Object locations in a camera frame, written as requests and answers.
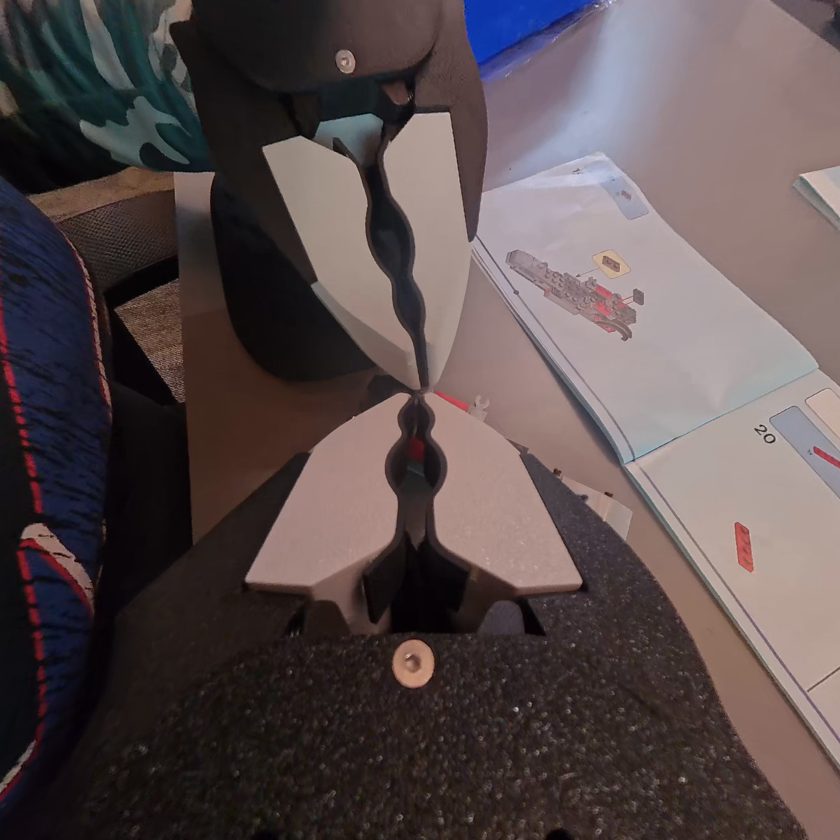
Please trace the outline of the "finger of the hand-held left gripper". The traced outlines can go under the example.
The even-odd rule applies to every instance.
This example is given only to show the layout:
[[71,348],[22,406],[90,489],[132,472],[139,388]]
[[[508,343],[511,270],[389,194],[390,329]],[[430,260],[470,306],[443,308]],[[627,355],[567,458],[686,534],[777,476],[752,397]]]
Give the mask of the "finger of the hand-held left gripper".
[[302,136],[262,150],[305,249],[320,302],[360,349],[413,390],[427,387],[425,305],[415,242],[385,182],[383,150],[363,167],[341,140]]
[[388,143],[382,167],[409,227],[402,277],[416,292],[401,304],[400,322],[392,283],[386,275],[378,279],[375,328],[390,348],[376,360],[403,384],[432,391],[455,341],[471,261],[450,114],[414,114]]

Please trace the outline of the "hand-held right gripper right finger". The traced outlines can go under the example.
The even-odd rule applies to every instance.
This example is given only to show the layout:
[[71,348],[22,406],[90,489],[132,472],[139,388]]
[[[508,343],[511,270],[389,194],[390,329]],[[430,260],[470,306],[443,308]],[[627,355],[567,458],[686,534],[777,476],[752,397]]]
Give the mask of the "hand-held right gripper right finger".
[[447,617],[481,623],[497,602],[579,591],[581,573],[522,453],[435,393],[419,407],[433,492],[421,569]]

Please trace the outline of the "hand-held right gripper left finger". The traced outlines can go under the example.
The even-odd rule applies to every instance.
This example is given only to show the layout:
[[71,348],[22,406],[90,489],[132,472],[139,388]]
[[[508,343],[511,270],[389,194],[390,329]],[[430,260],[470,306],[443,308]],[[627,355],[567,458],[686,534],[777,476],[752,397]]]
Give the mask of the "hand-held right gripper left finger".
[[398,393],[315,445],[245,576],[250,590],[330,601],[347,624],[371,623],[362,573],[397,534],[385,465],[409,402]]

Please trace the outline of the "grey red toy brick vehicle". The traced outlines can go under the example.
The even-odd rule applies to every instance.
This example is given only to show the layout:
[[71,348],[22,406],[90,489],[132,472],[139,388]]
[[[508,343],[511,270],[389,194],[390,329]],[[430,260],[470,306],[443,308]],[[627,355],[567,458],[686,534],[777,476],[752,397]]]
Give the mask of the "grey red toy brick vehicle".
[[464,414],[484,423],[490,409],[490,398],[477,394],[470,402],[435,390],[424,395],[423,411],[417,416],[406,450],[409,471],[422,477],[435,488],[445,475],[445,455],[436,441],[435,428],[441,406],[446,403]]

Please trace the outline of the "grey desk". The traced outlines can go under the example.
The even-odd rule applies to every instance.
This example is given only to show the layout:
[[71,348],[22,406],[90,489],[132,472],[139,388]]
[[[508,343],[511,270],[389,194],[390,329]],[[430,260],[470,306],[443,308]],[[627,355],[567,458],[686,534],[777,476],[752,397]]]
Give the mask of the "grey desk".
[[[770,2],[619,2],[489,84],[487,185],[603,154],[838,384],[838,235],[793,188],[838,152],[837,82]],[[491,426],[585,484],[636,488],[478,260],[469,282],[443,390],[489,397]],[[658,519],[639,494],[637,548]]]

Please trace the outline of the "teal patterned cloth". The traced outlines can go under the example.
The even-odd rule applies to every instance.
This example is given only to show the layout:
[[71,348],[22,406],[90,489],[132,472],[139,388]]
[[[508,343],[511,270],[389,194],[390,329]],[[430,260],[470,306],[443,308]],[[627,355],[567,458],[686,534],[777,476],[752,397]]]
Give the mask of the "teal patterned cloth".
[[2,174],[26,193],[214,167],[172,36],[189,1],[2,2]]

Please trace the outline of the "blue plastic bin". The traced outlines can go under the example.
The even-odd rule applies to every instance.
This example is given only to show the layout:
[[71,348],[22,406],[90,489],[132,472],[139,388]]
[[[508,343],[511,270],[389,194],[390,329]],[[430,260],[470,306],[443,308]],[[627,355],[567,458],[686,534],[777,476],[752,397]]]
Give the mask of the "blue plastic bin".
[[470,47],[483,67],[533,36],[569,22],[602,1],[464,1]]

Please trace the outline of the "grey mesh office chair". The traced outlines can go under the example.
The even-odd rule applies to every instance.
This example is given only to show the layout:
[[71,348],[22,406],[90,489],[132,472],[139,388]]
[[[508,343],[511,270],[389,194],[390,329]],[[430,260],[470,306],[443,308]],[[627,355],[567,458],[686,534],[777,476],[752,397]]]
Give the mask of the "grey mesh office chair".
[[129,168],[29,199],[101,292],[118,380],[159,404],[184,403],[173,175]]

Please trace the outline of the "open instruction booklet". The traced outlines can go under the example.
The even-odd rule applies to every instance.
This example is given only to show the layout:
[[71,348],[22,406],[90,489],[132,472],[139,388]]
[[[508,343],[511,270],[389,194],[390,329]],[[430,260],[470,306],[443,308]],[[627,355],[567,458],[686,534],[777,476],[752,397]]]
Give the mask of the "open instruction booklet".
[[603,154],[484,192],[474,255],[838,764],[838,384]]

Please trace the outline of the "person's navy printed shirt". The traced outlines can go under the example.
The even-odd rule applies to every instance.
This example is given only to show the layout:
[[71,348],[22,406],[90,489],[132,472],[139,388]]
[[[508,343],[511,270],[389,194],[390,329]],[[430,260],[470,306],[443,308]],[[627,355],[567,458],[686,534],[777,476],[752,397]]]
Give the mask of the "person's navy printed shirt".
[[112,428],[78,252],[1,185],[2,824],[59,754],[84,681]]

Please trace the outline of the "closed instruction booklet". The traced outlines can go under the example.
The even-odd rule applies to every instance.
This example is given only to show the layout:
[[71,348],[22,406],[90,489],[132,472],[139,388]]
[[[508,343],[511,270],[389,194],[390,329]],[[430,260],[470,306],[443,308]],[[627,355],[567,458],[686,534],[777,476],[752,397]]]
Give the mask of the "closed instruction booklet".
[[839,230],[839,172],[840,166],[835,165],[801,174],[793,183],[793,188],[836,230]]

